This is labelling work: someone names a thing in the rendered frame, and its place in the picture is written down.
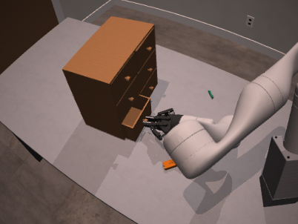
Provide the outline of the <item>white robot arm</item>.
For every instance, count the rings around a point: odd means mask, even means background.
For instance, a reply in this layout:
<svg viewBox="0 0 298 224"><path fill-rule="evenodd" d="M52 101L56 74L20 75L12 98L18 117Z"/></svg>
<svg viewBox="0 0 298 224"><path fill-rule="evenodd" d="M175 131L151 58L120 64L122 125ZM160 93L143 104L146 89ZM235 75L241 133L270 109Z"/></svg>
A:
<svg viewBox="0 0 298 224"><path fill-rule="evenodd" d="M214 125L212 119L182 116L163 140L165 150L182 174L187 179L194 179L205 173L271 118L288 101L296 73L298 42L276 64L243 88L234 115L221 118L218 125ZM283 146L298 155L298 83Z"/></svg>

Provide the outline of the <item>dark brown drawer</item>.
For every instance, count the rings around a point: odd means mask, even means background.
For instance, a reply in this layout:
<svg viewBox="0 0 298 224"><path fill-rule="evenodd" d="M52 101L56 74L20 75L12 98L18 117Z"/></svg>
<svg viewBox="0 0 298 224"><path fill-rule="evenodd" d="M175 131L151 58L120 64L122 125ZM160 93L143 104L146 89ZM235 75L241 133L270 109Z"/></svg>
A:
<svg viewBox="0 0 298 224"><path fill-rule="evenodd" d="M122 120L125 118L127 112L129 111L130 107L132 106L138 95L139 86L138 79L136 76L116 106L117 111L119 113L120 122L122 122Z"/></svg>
<svg viewBox="0 0 298 224"><path fill-rule="evenodd" d="M111 82L111 87L113 90L113 95L116 104L128 88L129 84L132 82L135 75L136 63L133 53L132 56L128 59L128 61L125 63L123 68L119 71L115 79Z"/></svg>
<svg viewBox="0 0 298 224"><path fill-rule="evenodd" d="M138 72L140 91L144 87L146 81L149 79L155 67L156 67L156 55L155 55L155 49L154 49L152 54L149 56L148 60L144 63L142 69Z"/></svg>
<svg viewBox="0 0 298 224"><path fill-rule="evenodd" d="M152 75L150 76L149 80L147 81L146 85L143 87L141 91L141 95L149 97L152 91L154 90L154 88L156 87L156 84L157 84L157 80L156 80L156 69L155 69Z"/></svg>
<svg viewBox="0 0 298 224"><path fill-rule="evenodd" d="M146 35L142 43L135 50L138 72L142 69L144 63L147 61L155 47L155 33L153 27L149 34Z"/></svg>
<svg viewBox="0 0 298 224"><path fill-rule="evenodd" d="M125 138L135 142L144 127L142 122L148 122L148 119L145 117L151 114L150 98L139 94L121 124Z"/></svg>

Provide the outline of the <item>brown wooden chest of drawers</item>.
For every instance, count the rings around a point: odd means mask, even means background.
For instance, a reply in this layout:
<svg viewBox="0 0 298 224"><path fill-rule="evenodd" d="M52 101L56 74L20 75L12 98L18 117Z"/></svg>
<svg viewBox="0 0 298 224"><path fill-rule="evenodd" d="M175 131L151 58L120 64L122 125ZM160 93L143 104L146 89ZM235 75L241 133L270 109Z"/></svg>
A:
<svg viewBox="0 0 298 224"><path fill-rule="evenodd" d="M111 82L153 27L111 16L62 68L86 125L126 139Z"/></svg>

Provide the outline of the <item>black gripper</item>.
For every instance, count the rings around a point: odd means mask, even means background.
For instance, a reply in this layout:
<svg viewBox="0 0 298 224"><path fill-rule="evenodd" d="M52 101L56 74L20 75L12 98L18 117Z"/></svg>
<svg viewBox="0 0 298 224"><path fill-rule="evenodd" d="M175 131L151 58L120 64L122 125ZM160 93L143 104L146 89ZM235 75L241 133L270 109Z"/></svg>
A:
<svg viewBox="0 0 298 224"><path fill-rule="evenodd" d="M164 115L163 115L164 114ZM159 139L166 135L172 128L179 124L180 119L184 115L175 114L173 108L158 112L157 116L146 116L147 121L143 121L143 125L150 128L152 133ZM158 132L157 130L162 131Z"/></svg>

